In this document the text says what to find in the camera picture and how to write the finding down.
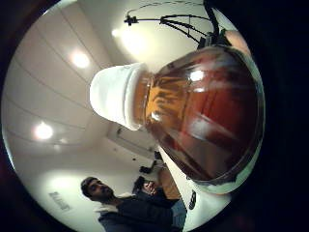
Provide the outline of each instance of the jar lid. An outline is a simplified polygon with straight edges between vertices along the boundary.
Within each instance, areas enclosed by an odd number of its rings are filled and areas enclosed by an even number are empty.
[[[91,82],[90,103],[95,112],[110,121],[137,131],[141,125],[133,121],[133,101],[143,63],[116,66],[99,71]]]

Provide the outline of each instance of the dark jacket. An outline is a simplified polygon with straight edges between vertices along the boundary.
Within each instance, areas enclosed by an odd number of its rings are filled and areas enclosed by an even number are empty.
[[[98,221],[106,232],[180,231],[172,227],[171,209],[158,207],[136,196],[124,198],[124,202],[117,206],[117,211],[100,212]]]
[[[136,197],[156,206],[170,209],[179,199],[167,199],[163,188],[157,188],[155,195],[149,195],[142,190],[136,192]]]

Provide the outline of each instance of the amber liquid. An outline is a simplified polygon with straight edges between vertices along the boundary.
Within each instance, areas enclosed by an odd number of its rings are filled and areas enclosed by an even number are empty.
[[[257,144],[256,83],[239,58],[223,48],[164,67],[154,77],[145,113],[146,128],[193,180],[210,181],[241,169]]]

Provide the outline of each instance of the dark hair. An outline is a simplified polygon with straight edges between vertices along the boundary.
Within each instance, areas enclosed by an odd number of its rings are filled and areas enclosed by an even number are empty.
[[[132,193],[137,193],[140,191],[145,183],[145,178],[142,176],[139,176],[137,180],[134,182]]]
[[[91,197],[91,194],[88,191],[88,186],[93,180],[97,180],[96,177],[87,177],[80,183],[80,188],[83,194],[87,197]]]

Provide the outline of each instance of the beard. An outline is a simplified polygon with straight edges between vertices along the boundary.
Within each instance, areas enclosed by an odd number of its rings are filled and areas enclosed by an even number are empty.
[[[101,200],[102,201],[109,201],[114,197],[114,190],[109,187],[102,188],[101,190]]]

